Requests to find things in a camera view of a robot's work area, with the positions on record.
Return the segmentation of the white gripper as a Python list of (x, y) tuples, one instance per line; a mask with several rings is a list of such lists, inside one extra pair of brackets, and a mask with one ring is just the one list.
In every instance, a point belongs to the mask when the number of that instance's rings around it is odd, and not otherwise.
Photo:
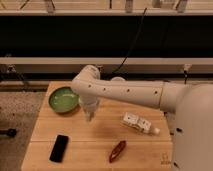
[(96, 97), (81, 96), (79, 104), (86, 114), (92, 115), (95, 113), (99, 105), (99, 99)]

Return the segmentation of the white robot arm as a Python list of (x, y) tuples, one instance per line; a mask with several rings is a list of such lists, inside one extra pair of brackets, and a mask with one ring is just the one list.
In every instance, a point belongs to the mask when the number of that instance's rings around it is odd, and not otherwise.
[(213, 84), (102, 80), (93, 65), (71, 82), (87, 119), (101, 97), (174, 113), (172, 171), (213, 171)]

